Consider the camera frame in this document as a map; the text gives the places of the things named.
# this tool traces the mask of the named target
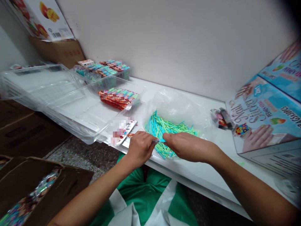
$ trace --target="speckled floor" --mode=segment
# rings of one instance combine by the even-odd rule
[[[44,158],[94,172],[91,183],[117,162],[119,151],[95,142],[87,145],[70,136]],[[190,205],[199,225],[254,225],[254,223],[205,196],[185,187]]]

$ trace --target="green pants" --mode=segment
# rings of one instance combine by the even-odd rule
[[[118,161],[124,156],[120,152]],[[146,182],[144,182],[142,168],[136,169],[117,187],[126,204],[132,202],[138,212],[141,226],[144,226],[150,217],[158,199],[162,195],[171,178],[150,168],[148,170]],[[175,195],[172,199],[168,212],[176,219],[188,225],[198,225],[196,218],[191,211],[188,199],[181,184],[177,184]],[[114,217],[114,212],[108,201],[98,212],[93,220],[93,226],[106,226]]]

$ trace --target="white table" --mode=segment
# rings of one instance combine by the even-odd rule
[[[148,82],[145,80],[131,78],[132,83],[145,86],[147,91],[141,97],[141,101],[148,102],[155,94],[156,91],[160,89],[170,89],[169,87]],[[201,104],[208,111],[220,107],[225,108],[225,103],[217,100],[212,100],[199,95],[191,94],[184,91],[178,92],[183,93],[183,95],[190,98],[190,100]],[[132,131],[135,133],[139,128],[143,128],[139,124]],[[250,162],[236,154],[235,145],[231,131],[225,131],[222,129],[217,129],[215,143],[224,151],[229,157],[231,157],[236,162],[244,162],[243,167],[254,174],[256,177],[267,183],[282,196],[284,194],[277,189],[274,183],[274,178],[280,178],[279,175],[268,171],[267,169]],[[129,139],[127,138],[124,143],[119,147],[114,147],[117,150],[127,153],[129,147]],[[234,212],[250,219],[248,214],[245,212],[243,207],[240,205],[238,200],[234,197],[230,188],[227,186],[223,178],[217,173],[217,171],[208,164],[205,163],[192,163],[185,160],[163,160],[158,157],[156,151],[153,151],[153,155],[146,162],[146,165],[165,174],[166,176],[177,180],[179,183],[197,191],[198,193],[220,203],[221,205],[233,210]]]

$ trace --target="forearm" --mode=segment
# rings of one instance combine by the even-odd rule
[[[278,192],[224,153],[211,164],[251,219],[259,225],[289,225],[297,209]]]
[[[110,171],[72,199],[48,225],[73,226],[88,224],[121,181],[133,170],[126,156],[123,157]]]

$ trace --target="product box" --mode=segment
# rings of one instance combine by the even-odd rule
[[[0,154],[44,157],[70,133],[32,113],[0,129]]]
[[[301,41],[288,47],[258,75],[301,102]]]
[[[7,155],[0,155],[0,180],[9,171],[24,161],[26,161],[26,158],[22,156],[10,157]]]
[[[226,107],[240,156],[281,175],[301,173],[300,103],[255,76]]]
[[[77,194],[89,185],[93,172],[38,158],[27,158],[0,180],[0,219],[19,201],[32,193],[40,181],[55,167],[61,168],[49,189],[42,191],[37,204],[30,209],[20,206],[19,215],[26,225],[47,225]]]
[[[14,100],[0,101],[0,129],[34,113]]]
[[[88,66],[94,64],[93,60],[84,60],[84,61],[79,61],[78,64],[80,66]]]
[[[61,63],[69,69],[85,59],[77,40],[49,42],[35,37],[29,37],[29,40],[45,60]]]
[[[14,13],[39,39],[60,41],[74,38],[55,0],[6,0]]]

